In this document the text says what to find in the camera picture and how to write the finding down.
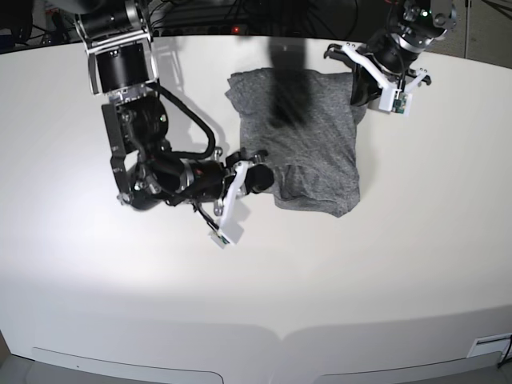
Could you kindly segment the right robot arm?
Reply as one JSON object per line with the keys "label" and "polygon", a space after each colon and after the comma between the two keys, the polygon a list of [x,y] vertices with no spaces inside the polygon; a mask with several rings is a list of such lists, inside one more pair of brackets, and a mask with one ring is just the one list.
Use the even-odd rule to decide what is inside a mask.
{"label": "right robot arm", "polygon": [[[267,151],[244,150],[221,159],[212,129],[159,82],[150,16],[141,1],[90,1],[80,5],[75,28],[84,42],[93,94],[104,94],[103,119],[118,200],[136,210],[161,202],[192,205],[220,234],[234,202],[274,183]],[[167,99],[206,135],[202,152],[173,150],[166,136]]]}

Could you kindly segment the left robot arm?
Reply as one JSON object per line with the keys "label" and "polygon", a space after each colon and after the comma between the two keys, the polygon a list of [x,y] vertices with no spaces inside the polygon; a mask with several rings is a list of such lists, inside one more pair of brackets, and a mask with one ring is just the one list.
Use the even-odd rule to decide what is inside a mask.
{"label": "left robot arm", "polygon": [[414,88],[431,84],[427,71],[414,70],[411,64],[456,24],[452,1],[393,1],[385,27],[368,42],[330,44],[324,57],[351,68],[353,106],[378,101],[379,110],[404,114]]}

